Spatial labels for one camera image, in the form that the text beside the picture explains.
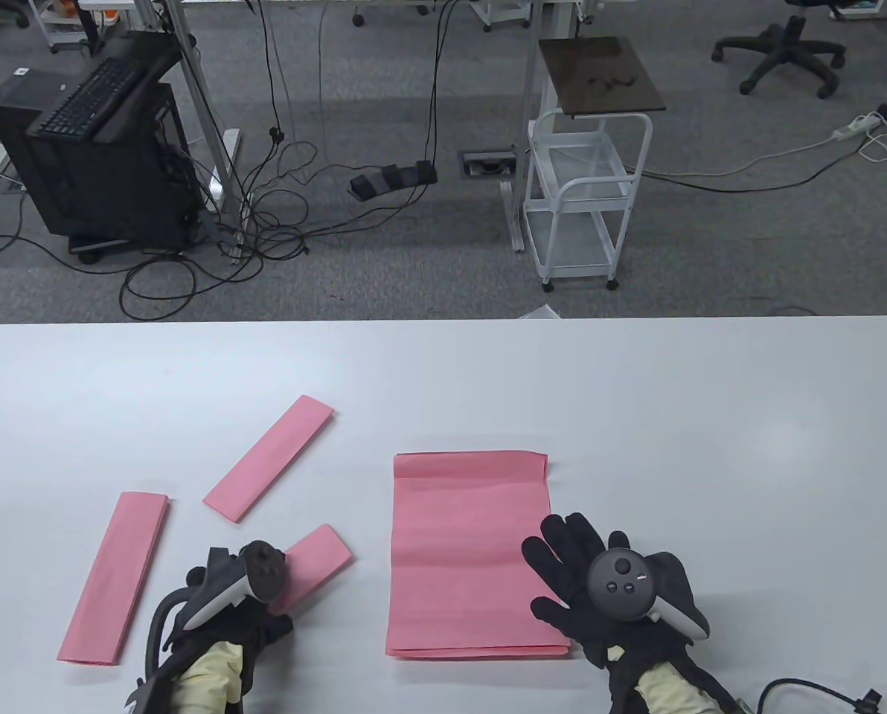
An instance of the power strip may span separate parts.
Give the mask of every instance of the power strip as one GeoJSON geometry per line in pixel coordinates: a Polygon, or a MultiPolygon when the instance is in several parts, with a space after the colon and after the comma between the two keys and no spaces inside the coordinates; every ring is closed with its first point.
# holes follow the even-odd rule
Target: power strip
{"type": "Polygon", "coordinates": [[[835,141],[846,141],[855,136],[865,134],[870,129],[876,129],[881,123],[883,123],[883,119],[878,115],[859,116],[848,125],[834,129],[831,138],[835,141]]]}

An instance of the pink folded paper strip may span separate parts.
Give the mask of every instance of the pink folded paper strip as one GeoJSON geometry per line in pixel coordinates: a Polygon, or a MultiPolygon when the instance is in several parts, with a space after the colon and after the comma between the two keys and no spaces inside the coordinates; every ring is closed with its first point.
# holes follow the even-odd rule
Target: pink folded paper strip
{"type": "Polygon", "coordinates": [[[321,526],[286,551],[288,586],[269,606],[273,615],[288,612],[354,562],[354,554],[331,526],[321,526]]]}
{"type": "Polygon", "coordinates": [[[388,655],[569,652],[569,639],[530,612],[552,592],[519,550],[550,512],[547,465],[529,451],[396,456],[388,655]]]}
{"type": "Polygon", "coordinates": [[[168,507],[168,496],[159,493],[120,495],[58,660],[118,662],[168,507]]]}
{"type": "Polygon", "coordinates": [[[298,397],[202,502],[229,521],[240,523],[331,414],[334,409],[328,405],[311,397],[298,397]]]}

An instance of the black keyboard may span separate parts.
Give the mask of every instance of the black keyboard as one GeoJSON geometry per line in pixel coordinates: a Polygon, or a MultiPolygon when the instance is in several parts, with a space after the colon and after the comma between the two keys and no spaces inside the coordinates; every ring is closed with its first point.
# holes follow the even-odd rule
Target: black keyboard
{"type": "Polygon", "coordinates": [[[86,141],[120,108],[144,69],[139,62],[106,57],[92,74],[56,106],[43,112],[35,132],[67,141],[86,141]]]}

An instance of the cart wheel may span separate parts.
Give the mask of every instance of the cart wheel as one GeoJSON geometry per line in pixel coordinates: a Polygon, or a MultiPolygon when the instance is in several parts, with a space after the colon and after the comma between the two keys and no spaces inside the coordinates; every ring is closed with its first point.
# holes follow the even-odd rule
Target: cart wheel
{"type": "Polygon", "coordinates": [[[103,257],[102,251],[83,251],[77,253],[77,259],[79,259],[85,266],[95,266],[100,262],[101,257],[103,257]]]}

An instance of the hand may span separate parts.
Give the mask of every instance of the hand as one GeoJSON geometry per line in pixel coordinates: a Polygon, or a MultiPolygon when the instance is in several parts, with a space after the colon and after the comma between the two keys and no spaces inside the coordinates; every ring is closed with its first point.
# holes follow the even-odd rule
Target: hand
{"type": "MultiPolygon", "coordinates": [[[[205,568],[195,567],[185,576],[185,584],[198,588],[205,581],[205,568]]],[[[269,645],[289,634],[294,623],[287,615],[274,616],[268,605],[254,598],[245,598],[238,606],[229,605],[207,623],[173,640],[172,652],[179,652],[191,643],[206,647],[216,642],[229,642],[243,647],[242,693],[252,688],[257,656],[269,645]]]]}

